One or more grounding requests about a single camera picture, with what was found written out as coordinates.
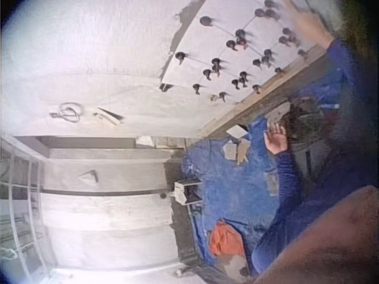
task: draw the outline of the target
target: hand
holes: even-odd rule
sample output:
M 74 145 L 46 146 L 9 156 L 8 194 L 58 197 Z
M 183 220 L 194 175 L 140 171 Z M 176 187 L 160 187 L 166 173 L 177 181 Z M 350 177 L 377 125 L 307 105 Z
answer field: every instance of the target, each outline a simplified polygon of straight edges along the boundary
M 263 133 L 267 149 L 274 155 L 288 149 L 285 128 L 279 124 L 267 123 L 267 132 Z
M 284 0 L 284 4 L 294 20 L 297 29 L 305 38 L 314 41 L 323 48 L 327 49 L 334 36 L 326 29 L 319 16 L 312 12 L 302 12 L 294 5 L 292 0 Z

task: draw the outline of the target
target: person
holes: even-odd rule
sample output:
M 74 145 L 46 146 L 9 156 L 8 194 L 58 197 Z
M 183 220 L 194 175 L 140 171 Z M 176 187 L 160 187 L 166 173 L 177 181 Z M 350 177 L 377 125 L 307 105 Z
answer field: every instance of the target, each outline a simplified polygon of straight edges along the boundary
M 305 198 L 286 130 L 268 125 L 275 156 L 279 206 L 252 253 L 257 283 L 370 283 L 378 276 L 378 85 L 370 67 L 320 18 L 285 1 L 298 30 L 326 49 L 348 88 L 328 137 L 332 148 L 316 186 Z

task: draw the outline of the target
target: orange cloth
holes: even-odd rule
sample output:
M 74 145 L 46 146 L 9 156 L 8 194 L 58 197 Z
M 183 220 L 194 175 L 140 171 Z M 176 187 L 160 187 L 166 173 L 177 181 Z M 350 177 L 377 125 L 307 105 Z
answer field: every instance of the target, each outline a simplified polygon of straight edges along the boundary
M 221 254 L 245 256 L 241 235 L 224 221 L 219 221 L 214 226 L 209 249 L 215 256 Z

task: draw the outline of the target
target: blue plastic sheet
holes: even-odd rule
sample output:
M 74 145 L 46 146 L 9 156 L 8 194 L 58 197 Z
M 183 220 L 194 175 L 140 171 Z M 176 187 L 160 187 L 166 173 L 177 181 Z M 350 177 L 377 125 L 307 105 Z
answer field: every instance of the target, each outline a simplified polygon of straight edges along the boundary
M 313 95 L 319 105 L 338 104 L 345 79 L 336 69 L 326 77 L 300 89 L 294 96 Z M 266 119 L 258 117 L 248 125 L 246 139 L 251 142 L 248 162 L 237 166 L 224 158 L 223 146 L 230 139 L 203 139 L 190 147 L 183 158 L 182 171 L 187 178 L 198 177 L 203 185 L 199 195 L 203 199 L 203 212 L 192 216 L 192 226 L 197 249 L 207 264 L 216 259 L 208 248 L 207 231 L 218 220 L 224 219 L 241 233 L 250 270 L 250 255 L 260 237 L 269 227 L 278 206 L 277 197 L 268 192 L 264 173 L 275 169 L 275 163 L 264 145 L 263 132 Z

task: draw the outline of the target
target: blue sleeve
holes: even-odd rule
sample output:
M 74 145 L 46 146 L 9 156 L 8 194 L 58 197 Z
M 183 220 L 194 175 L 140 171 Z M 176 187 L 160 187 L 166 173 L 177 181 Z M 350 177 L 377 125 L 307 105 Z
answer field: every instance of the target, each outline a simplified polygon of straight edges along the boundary
M 377 66 L 370 67 L 342 40 L 334 40 L 326 50 L 329 58 L 343 70 L 355 93 L 363 98 L 366 94 L 377 91 Z
M 302 200 L 302 188 L 293 155 L 289 151 L 275 155 L 279 181 L 279 208 L 277 214 L 290 213 Z

